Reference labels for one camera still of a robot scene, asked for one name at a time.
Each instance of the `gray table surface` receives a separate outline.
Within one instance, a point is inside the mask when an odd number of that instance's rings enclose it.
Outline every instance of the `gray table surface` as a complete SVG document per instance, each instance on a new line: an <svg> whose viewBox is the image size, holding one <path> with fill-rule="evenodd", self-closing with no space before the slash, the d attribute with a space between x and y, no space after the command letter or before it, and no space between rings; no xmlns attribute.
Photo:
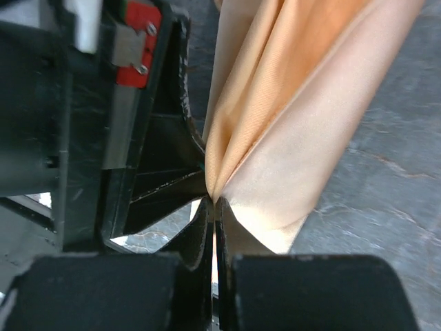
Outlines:
<svg viewBox="0 0 441 331"><path fill-rule="evenodd" d="M202 130L218 13L210 0L172 2L192 17L189 95ZM22 21L33 19L29 8L18 14ZM10 12L4 16L11 19ZM124 242L153 251L188 218L186 206ZM291 253L383 257L401 278L421 329L441 330L441 0L427 0Z"/></svg>

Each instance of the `orange cloth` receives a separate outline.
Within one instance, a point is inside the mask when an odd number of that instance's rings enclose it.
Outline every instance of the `orange cloth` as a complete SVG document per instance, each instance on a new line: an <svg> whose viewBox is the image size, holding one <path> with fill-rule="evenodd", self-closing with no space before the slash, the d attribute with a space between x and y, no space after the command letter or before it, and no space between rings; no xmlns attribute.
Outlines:
<svg viewBox="0 0 441 331"><path fill-rule="evenodd" d="M285 252L314 208L423 0L223 0L207 189Z"/></svg>

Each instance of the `red component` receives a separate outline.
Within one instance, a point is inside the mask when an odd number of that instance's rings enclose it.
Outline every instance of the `red component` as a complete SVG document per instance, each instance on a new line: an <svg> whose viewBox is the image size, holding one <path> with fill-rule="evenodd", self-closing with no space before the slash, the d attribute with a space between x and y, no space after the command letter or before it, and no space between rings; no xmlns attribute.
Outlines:
<svg viewBox="0 0 441 331"><path fill-rule="evenodd" d="M155 35L147 33L145 38L145 48L141 63L147 68L147 74L140 74L133 67L119 68L116 75L118 85L133 86L134 88L144 88L152 68L153 51L158 41L159 28L161 26L162 15L157 7L145 5L136 1L128 3L125 11L125 23L136 31L147 30L149 24L153 24L156 29Z"/></svg>

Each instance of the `fabric fold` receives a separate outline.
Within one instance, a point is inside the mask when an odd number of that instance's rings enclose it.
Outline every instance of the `fabric fold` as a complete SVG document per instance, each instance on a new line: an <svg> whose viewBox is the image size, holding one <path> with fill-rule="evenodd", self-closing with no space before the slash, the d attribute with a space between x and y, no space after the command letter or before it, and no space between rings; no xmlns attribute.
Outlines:
<svg viewBox="0 0 441 331"><path fill-rule="evenodd" d="M274 252L314 208L422 3L223 1L207 189Z"/></svg>

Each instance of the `metal screw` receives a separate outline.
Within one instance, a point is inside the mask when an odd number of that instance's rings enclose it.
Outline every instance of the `metal screw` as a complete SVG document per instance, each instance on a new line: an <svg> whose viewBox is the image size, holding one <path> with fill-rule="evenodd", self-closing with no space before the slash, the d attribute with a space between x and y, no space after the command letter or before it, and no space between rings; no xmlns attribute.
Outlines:
<svg viewBox="0 0 441 331"><path fill-rule="evenodd" d="M147 24L147 33L151 36L156 36L156 34L158 33L158 30L156 29L156 26L154 26L153 23Z"/></svg>
<svg viewBox="0 0 441 331"><path fill-rule="evenodd" d="M149 73L149 68L147 68L146 66L141 64L139 66L139 68L136 68L136 71L139 72L140 74L144 75L144 74L148 74Z"/></svg>

